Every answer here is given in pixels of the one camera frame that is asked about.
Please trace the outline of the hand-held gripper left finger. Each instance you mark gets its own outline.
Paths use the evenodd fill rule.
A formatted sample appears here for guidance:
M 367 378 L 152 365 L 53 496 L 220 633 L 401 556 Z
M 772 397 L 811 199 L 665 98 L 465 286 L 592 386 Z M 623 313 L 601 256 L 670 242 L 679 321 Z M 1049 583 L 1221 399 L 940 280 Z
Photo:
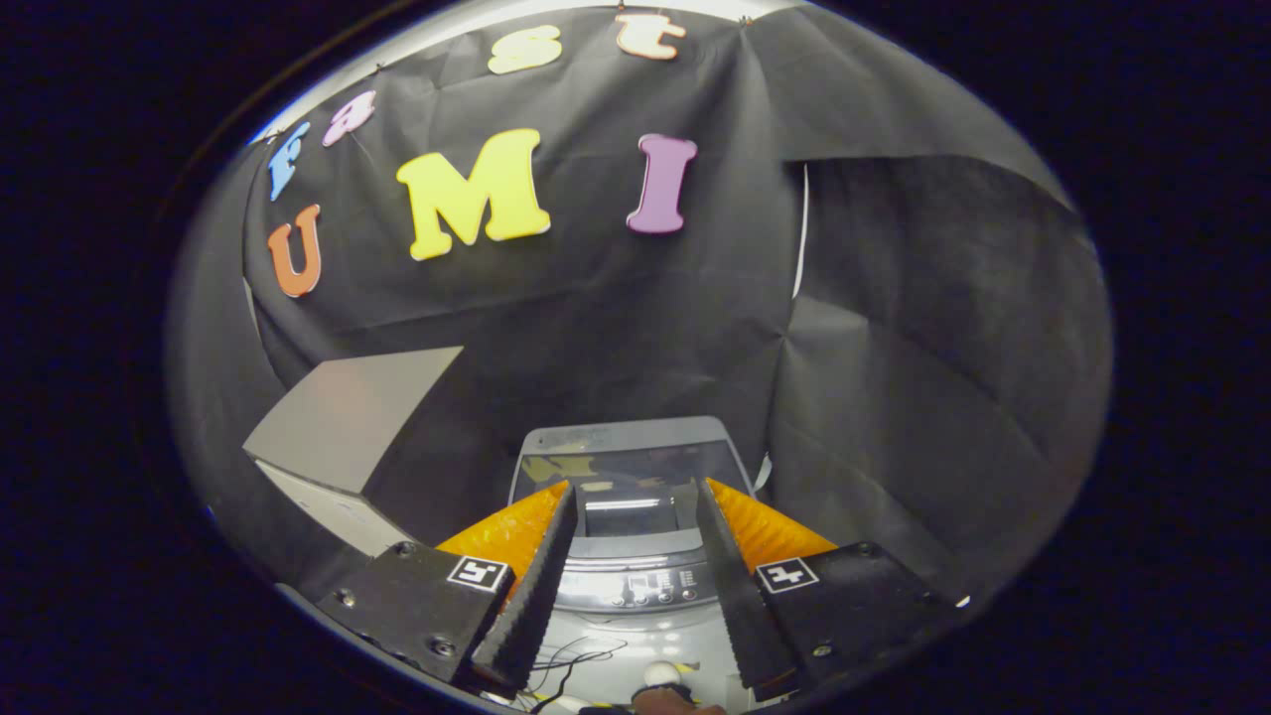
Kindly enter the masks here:
M 465 691 L 527 685 L 578 525 L 559 483 L 450 538 L 400 540 L 328 593 L 318 610 L 372 652 Z

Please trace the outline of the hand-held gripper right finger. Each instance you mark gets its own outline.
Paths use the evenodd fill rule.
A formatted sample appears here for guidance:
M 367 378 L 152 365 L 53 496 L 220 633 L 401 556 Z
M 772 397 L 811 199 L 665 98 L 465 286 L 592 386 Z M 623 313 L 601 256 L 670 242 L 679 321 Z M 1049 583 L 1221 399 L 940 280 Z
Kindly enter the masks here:
M 777 530 L 766 556 L 744 549 L 751 498 L 695 483 L 697 521 L 741 683 L 759 701 L 827 700 L 921 652 L 960 605 L 871 540 L 810 552 Z

